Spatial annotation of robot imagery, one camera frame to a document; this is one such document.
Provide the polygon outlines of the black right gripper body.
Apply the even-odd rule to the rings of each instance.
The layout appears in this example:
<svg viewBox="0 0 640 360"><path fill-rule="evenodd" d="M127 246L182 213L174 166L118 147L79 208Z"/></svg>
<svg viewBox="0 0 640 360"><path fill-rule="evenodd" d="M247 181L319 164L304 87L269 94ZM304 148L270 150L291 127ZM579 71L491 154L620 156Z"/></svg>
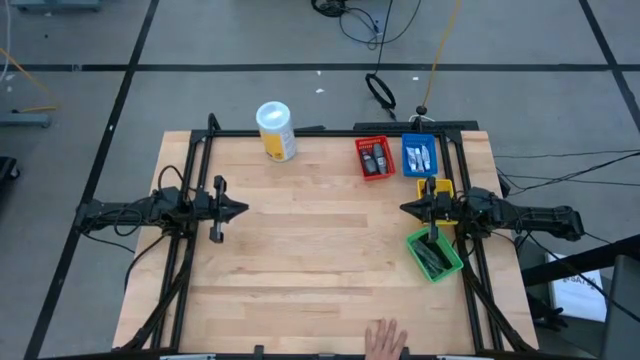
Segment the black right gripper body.
<svg viewBox="0 0 640 360"><path fill-rule="evenodd" d="M425 183L424 200L427 216L425 222L429 224L428 243L435 243L439 237L437 221L464 221L468 216L468 206L464 200L458 199L449 191L437 192L437 179L429 177Z"/></svg>

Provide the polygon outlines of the green plastic basket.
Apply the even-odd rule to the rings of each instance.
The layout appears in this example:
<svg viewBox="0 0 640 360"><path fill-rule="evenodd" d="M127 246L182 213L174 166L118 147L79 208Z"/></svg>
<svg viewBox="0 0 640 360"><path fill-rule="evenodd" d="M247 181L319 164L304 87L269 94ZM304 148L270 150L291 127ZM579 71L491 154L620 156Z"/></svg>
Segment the green plastic basket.
<svg viewBox="0 0 640 360"><path fill-rule="evenodd" d="M417 232L410 234L405 239L405 245L409 251L409 254L413 258L413 260L416 262L417 267L422 273L423 277L431 283L439 283L444 279L452 276L453 274L459 272L463 268L463 262L460 256L458 255L458 253L456 252L456 250L453 248L451 242L440 230L439 230L439 237L437 241L435 243L428 243L427 238L428 238L429 232L430 232L429 227L424 227L418 230ZM419 254L417 254L414 250L413 243L416 241L423 242L433 252L437 252L442 257L446 257L451 267L445 272L443 272L440 276L436 277L435 279L432 279L422 262L422 257Z"/></svg>

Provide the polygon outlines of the grey deodorant stick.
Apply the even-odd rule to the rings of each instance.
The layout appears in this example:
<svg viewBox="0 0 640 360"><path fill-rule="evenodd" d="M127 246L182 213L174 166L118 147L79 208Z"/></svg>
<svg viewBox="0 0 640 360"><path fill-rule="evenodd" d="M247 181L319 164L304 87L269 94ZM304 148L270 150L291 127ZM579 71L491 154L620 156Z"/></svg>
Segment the grey deodorant stick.
<svg viewBox="0 0 640 360"><path fill-rule="evenodd" d="M363 169L365 176L373 176L377 174L378 168L375 159L371 156L371 154L365 150L360 150L360 155L363 163Z"/></svg>
<svg viewBox="0 0 640 360"><path fill-rule="evenodd" d="M388 166L383 146L380 143L375 144L373 146L373 153L377 163L378 172L380 174L387 174Z"/></svg>

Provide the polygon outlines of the yellow plastic basket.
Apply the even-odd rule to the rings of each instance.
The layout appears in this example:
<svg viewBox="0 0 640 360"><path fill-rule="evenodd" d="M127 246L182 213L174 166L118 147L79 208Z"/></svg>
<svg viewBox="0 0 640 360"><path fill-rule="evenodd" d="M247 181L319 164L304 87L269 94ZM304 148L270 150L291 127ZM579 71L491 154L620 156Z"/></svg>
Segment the yellow plastic basket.
<svg viewBox="0 0 640 360"><path fill-rule="evenodd" d="M436 194L444 192L444 193L448 193L451 197L454 197L455 193L453 189L453 184L450 180L435 178L435 183L436 183L436 187L435 187ZM416 182L416 186L417 186L417 196L419 199L421 199L427 193L427 180L425 178L418 179ZM456 220L437 219L436 224L438 226L454 226L454 225L457 225L458 222Z"/></svg>

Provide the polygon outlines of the blue plastic basket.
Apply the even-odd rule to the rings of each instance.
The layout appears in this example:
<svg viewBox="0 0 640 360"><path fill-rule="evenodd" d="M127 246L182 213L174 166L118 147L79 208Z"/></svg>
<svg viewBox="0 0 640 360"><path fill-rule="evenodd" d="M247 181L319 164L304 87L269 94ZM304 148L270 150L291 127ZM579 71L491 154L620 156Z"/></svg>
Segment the blue plastic basket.
<svg viewBox="0 0 640 360"><path fill-rule="evenodd" d="M419 148L421 152L421 146L425 145L430 154L431 169L424 172L412 172L407 163L406 148ZM405 133L402 135L402 160L403 160L403 174L407 177L428 177L436 175L438 173L436 141L433 135L429 134L410 134Z"/></svg>

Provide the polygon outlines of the red plastic basket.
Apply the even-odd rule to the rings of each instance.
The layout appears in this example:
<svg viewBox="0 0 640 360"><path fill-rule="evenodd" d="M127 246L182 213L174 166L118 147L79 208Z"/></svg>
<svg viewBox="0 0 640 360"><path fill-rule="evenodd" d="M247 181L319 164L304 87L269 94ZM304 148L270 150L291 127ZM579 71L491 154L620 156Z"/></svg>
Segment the red plastic basket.
<svg viewBox="0 0 640 360"><path fill-rule="evenodd" d="M396 173L391 146L386 136L358 138L355 146L366 181L389 178Z"/></svg>

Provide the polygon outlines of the black flat bar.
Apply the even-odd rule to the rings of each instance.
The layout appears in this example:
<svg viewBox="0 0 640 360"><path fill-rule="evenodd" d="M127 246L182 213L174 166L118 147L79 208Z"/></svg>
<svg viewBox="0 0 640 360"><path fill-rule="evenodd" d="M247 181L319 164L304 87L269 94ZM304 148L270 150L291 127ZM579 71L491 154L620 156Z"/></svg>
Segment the black flat bar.
<svg viewBox="0 0 640 360"><path fill-rule="evenodd" d="M418 131L422 129L428 131L479 131L479 125L476 121L422 121L420 124L415 122L363 122L355 123L354 131Z"/></svg>

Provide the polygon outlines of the white yellow wipes canister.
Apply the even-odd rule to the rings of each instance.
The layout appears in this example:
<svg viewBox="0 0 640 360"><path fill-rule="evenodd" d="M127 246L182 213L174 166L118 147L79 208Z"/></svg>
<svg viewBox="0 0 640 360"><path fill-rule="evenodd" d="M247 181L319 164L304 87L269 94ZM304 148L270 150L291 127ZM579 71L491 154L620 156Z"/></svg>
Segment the white yellow wipes canister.
<svg viewBox="0 0 640 360"><path fill-rule="evenodd" d="M256 111L256 123L268 157L276 162L290 160L296 154L296 140L287 105L279 101L262 104Z"/></svg>

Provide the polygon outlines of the person's hand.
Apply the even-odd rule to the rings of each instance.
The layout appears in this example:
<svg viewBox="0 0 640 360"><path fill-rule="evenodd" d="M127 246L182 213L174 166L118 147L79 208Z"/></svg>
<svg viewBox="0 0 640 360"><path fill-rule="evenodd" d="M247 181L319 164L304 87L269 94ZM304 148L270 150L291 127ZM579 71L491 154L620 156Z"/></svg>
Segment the person's hand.
<svg viewBox="0 0 640 360"><path fill-rule="evenodd" d="M381 319L376 329L368 326L365 331L365 360L400 360L408 333L398 329L396 319Z"/></svg>

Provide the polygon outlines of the black slanted beam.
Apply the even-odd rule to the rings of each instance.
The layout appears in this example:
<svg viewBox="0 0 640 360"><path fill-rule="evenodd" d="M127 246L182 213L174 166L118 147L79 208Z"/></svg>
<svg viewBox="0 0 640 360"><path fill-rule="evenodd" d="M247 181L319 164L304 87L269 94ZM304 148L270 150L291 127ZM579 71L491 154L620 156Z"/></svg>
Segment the black slanted beam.
<svg viewBox="0 0 640 360"><path fill-rule="evenodd" d="M640 261L640 234L522 271L526 287L612 267L619 256Z"/></svg>

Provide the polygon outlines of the white printed box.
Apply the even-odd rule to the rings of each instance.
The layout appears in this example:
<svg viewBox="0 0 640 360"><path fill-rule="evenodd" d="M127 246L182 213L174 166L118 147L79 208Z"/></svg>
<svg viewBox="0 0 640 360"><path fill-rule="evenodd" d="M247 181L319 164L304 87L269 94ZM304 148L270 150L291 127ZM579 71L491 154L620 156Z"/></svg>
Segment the white printed box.
<svg viewBox="0 0 640 360"><path fill-rule="evenodd" d="M551 305L554 308L562 308L564 316L604 323L607 315L607 300L584 278L599 288L602 287L599 270L552 281L549 283Z"/></svg>

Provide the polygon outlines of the grey cabinet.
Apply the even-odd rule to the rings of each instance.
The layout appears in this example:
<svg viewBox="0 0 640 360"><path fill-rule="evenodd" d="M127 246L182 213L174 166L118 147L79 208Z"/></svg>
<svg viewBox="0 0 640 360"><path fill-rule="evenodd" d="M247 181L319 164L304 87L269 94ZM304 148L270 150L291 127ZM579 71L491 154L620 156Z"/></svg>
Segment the grey cabinet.
<svg viewBox="0 0 640 360"><path fill-rule="evenodd" d="M618 256L600 360L640 360L640 261Z"/></svg>

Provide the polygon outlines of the grey floor base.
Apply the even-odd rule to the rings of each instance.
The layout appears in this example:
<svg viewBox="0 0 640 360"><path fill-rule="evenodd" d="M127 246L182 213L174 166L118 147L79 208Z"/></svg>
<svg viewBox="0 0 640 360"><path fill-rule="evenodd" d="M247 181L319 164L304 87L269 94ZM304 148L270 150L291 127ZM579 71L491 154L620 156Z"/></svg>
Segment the grey floor base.
<svg viewBox="0 0 640 360"><path fill-rule="evenodd" d="M51 118L48 114L37 113L7 113L0 114L0 127L42 127L48 128L51 125Z"/></svg>

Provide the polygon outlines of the black object at floor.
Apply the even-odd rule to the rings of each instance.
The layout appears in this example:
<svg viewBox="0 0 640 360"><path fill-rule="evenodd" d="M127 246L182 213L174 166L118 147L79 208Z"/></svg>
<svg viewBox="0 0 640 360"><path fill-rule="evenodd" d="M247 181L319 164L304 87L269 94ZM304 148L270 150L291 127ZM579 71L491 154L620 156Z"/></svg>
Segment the black object at floor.
<svg viewBox="0 0 640 360"><path fill-rule="evenodd" d="M13 157L0 156L0 191L21 175L17 160Z"/></svg>

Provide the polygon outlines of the grey flat object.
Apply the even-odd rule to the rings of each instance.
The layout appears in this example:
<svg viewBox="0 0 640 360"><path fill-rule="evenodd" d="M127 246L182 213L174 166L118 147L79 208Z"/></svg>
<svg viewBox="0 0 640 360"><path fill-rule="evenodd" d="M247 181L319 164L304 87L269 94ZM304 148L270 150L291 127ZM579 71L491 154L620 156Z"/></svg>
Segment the grey flat object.
<svg viewBox="0 0 640 360"><path fill-rule="evenodd" d="M98 12L102 9L101 0L6 0L9 6L22 13L46 13L55 11L91 10Z"/></svg>

